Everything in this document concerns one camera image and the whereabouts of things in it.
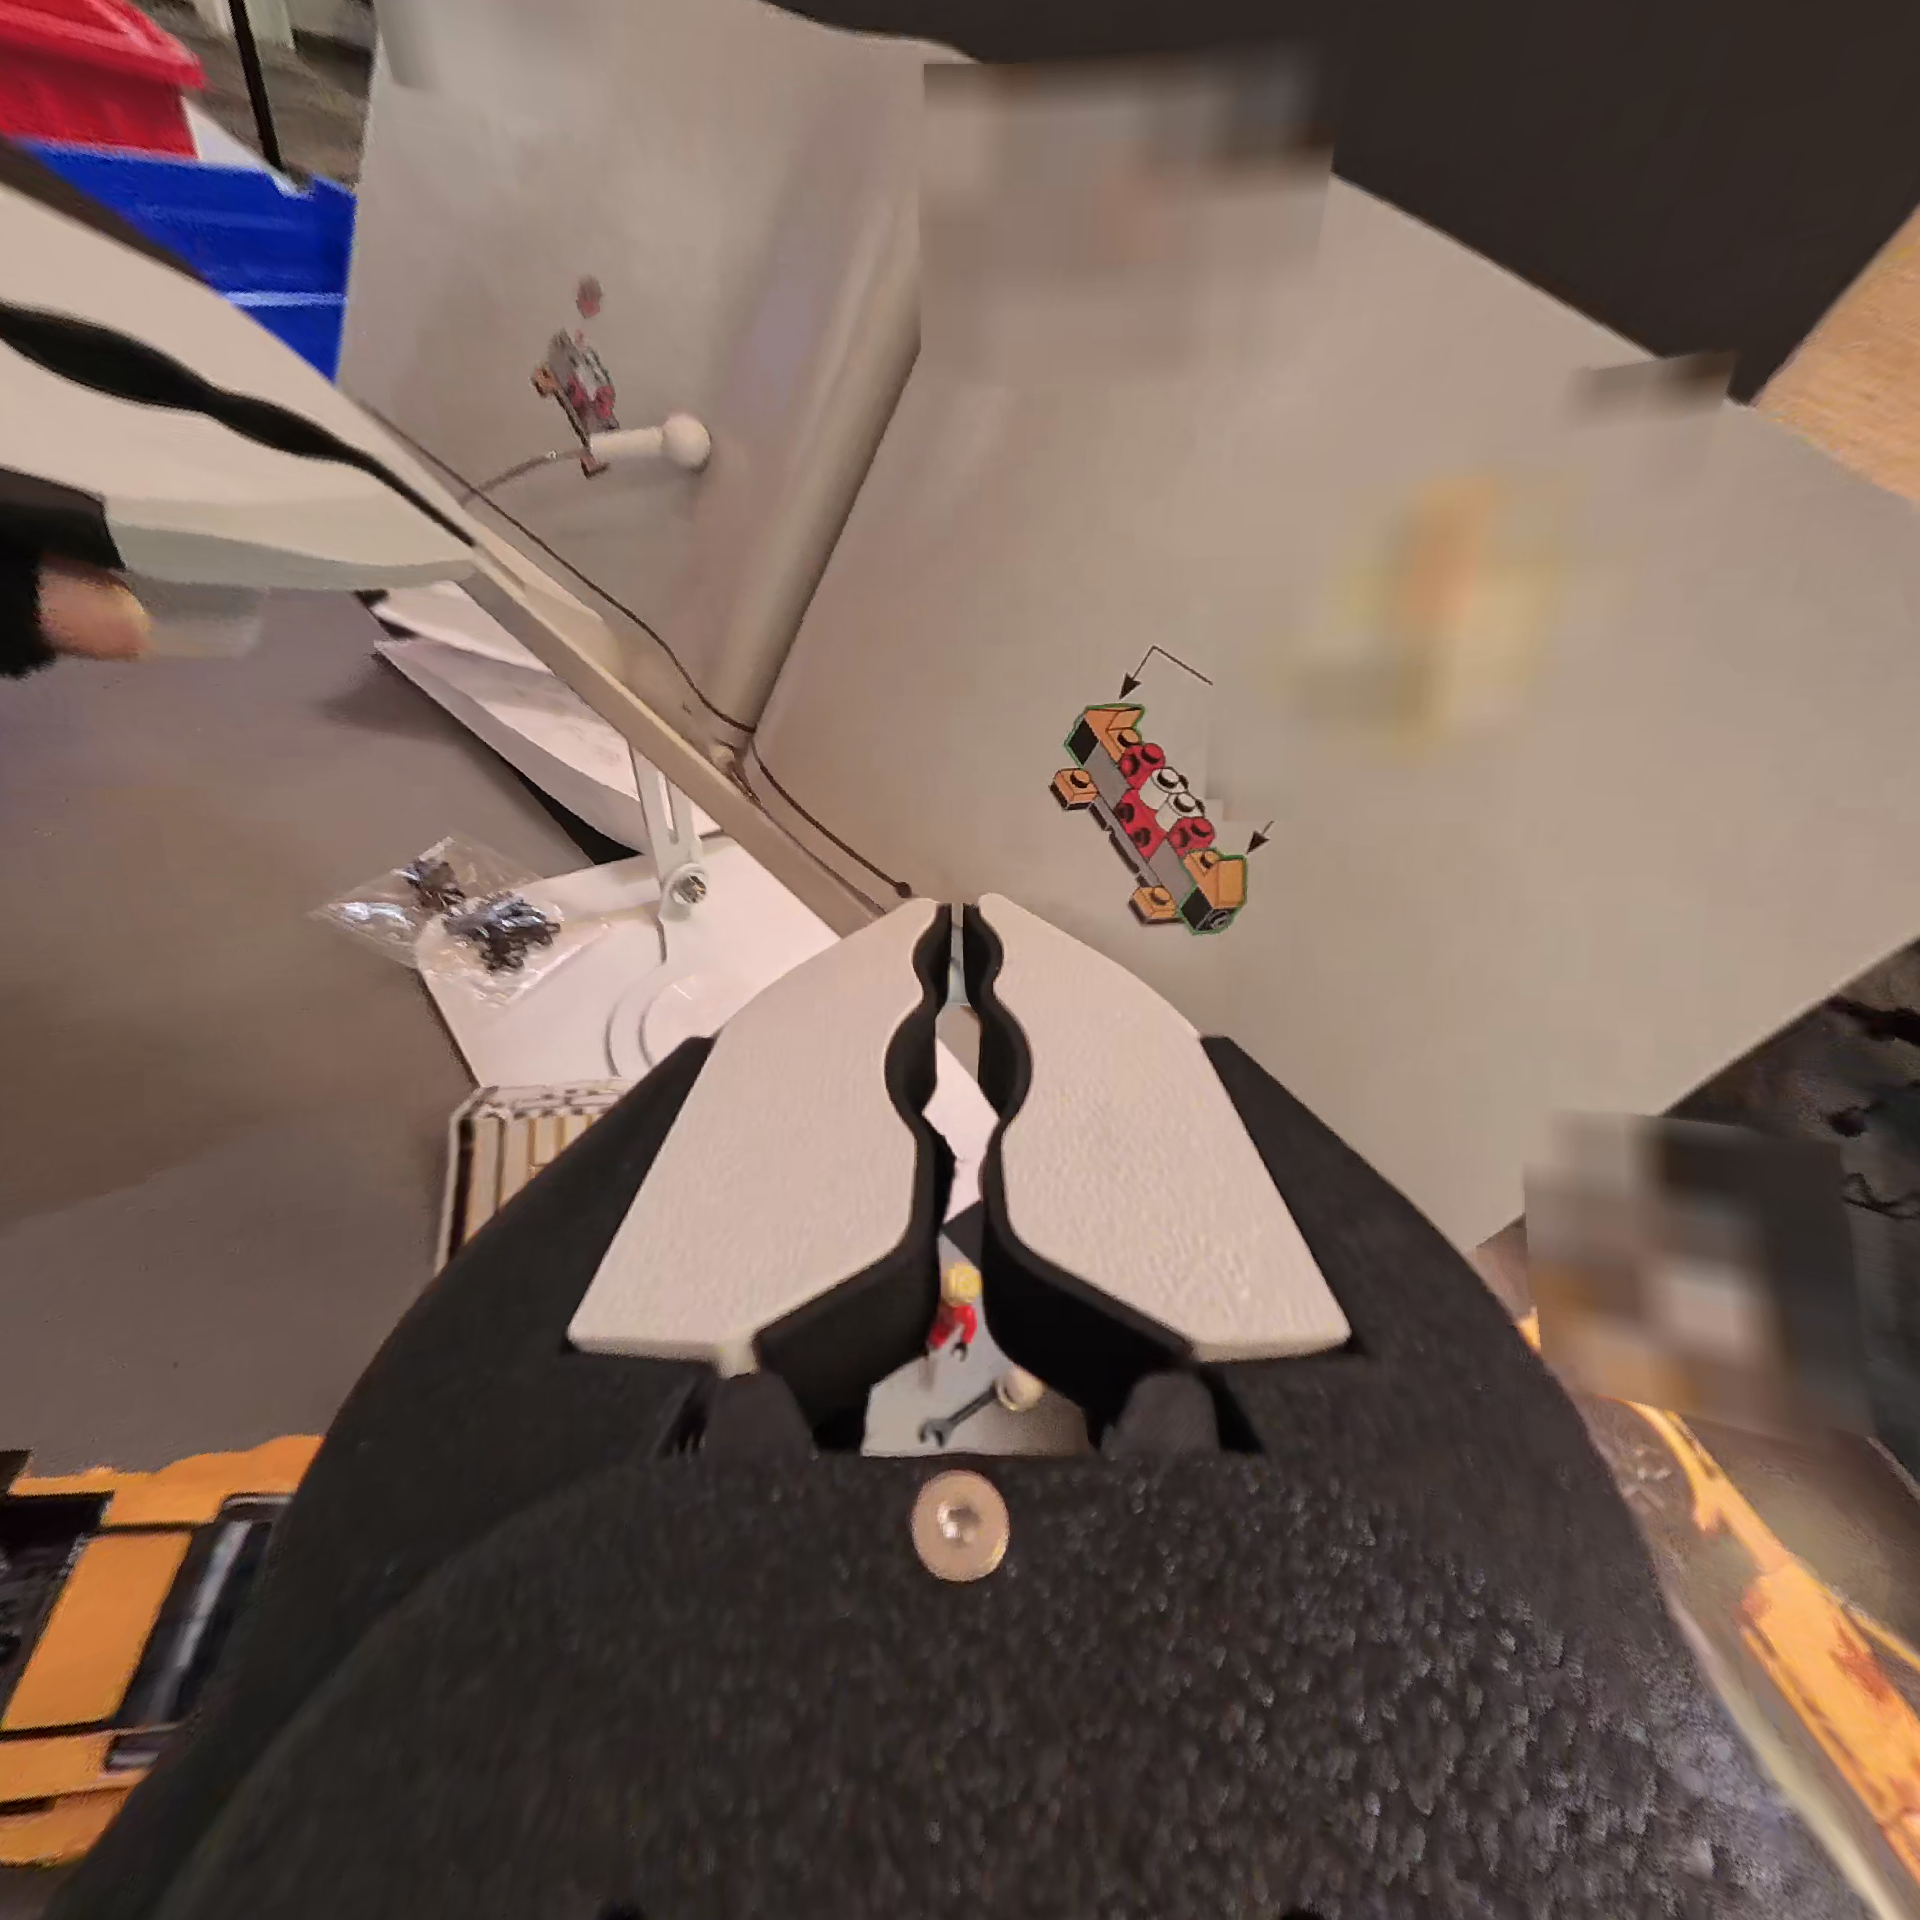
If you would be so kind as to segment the black lego set box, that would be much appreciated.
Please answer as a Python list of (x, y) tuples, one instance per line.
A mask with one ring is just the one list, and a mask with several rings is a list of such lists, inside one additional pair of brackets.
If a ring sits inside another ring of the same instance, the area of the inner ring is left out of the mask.
[(1545, 1245), (1471, 1248), (1867, 1915), (1915, 1915), (1915, 987), (1909, 940), (1664, 1121), (1565, 1121)]

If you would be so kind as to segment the white paper bag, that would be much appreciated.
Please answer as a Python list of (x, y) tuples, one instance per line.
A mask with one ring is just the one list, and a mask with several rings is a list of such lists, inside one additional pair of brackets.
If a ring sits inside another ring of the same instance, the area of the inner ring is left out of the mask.
[(463, 588), (384, 596), (373, 624), (378, 656), (541, 800), (625, 851), (647, 850), (630, 748)]

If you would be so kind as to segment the person's left hand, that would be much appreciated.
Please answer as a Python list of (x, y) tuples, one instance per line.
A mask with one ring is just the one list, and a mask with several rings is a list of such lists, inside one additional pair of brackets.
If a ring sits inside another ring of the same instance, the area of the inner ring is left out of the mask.
[(128, 663), (150, 647), (103, 504), (0, 473), (0, 674), (31, 679), (61, 656)]

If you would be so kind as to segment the lego instruction booklet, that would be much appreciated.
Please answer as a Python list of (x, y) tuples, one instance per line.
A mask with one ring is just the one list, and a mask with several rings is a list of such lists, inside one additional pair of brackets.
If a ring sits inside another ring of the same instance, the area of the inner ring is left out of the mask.
[(1455, 1239), (1915, 940), (1915, 504), (1341, 180), (1301, 59), (384, 6), (341, 380), (858, 904), (1011, 891)]

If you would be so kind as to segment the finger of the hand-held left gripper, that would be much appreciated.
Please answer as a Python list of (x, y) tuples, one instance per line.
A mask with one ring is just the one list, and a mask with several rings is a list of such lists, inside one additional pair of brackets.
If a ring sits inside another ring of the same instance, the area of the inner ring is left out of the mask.
[(355, 465), (455, 537), (457, 504), (320, 367), (188, 269), (5, 186), (0, 366), (205, 411), (253, 446)]
[(0, 374), (10, 477), (90, 493), (141, 584), (373, 590), (467, 579), (470, 545), (392, 485), (281, 455), (182, 410), (83, 391), (34, 366)]

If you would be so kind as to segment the yellow lego car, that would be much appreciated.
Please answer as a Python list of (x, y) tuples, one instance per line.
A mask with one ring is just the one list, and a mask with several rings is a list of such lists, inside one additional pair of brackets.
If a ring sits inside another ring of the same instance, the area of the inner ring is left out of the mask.
[(82, 1863), (205, 1703), (320, 1453), (275, 1437), (158, 1470), (0, 1453), (0, 1863)]

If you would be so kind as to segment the lego sticker sheet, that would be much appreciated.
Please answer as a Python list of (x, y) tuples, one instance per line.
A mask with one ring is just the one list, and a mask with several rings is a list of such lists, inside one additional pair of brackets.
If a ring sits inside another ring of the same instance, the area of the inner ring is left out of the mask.
[(448, 1117), (435, 1273), (555, 1163), (630, 1080), (475, 1087)]

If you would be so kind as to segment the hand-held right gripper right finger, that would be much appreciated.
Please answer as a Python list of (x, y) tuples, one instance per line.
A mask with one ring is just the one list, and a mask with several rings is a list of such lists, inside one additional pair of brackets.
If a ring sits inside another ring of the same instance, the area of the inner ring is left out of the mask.
[(1272, 1453), (1242, 1371), (1339, 1354), (1350, 1321), (1204, 1035), (1000, 891), (967, 905), (961, 957), (1000, 1354), (1114, 1453)]

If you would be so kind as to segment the clear plastic bag dark pieces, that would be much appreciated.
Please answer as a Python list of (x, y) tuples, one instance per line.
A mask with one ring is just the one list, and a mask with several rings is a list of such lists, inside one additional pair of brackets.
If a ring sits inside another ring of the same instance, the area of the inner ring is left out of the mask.
[(549, 899), (537, 877), (467, 835), (351, 885), (310, 905), (310, 921), (480, 1004), (523, 1001), (610, 931), (599, 917)]

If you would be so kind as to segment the red plastic bin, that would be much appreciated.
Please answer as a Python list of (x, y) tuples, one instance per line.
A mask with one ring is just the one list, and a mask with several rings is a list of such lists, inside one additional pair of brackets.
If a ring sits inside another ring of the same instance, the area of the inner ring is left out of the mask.
[(197, 156), (202, 59), (124, 0), (0, 6), (0, 127), (140, 156)]

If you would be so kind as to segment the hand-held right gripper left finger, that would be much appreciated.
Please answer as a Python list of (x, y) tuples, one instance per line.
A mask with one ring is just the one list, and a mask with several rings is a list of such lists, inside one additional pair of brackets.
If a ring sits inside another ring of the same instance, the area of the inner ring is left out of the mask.
[(839, 1426), (925, 1354), (958, 1149), (928, 1121), (953, 905), (912, 899), (709, 1045), (571, 1321), (588, 1354), (780, 1378)]

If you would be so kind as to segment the blue plastic bin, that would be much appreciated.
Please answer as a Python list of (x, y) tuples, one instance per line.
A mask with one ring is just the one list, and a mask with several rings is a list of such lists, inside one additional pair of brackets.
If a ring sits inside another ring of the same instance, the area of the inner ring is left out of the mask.
[(179, 255), (310, 367), (339, 378), (355, 237), (355, 197), (345, 186), (330, 179), (287, 180), (260, 165), (44, 138), (31, 138), (25, 150)]

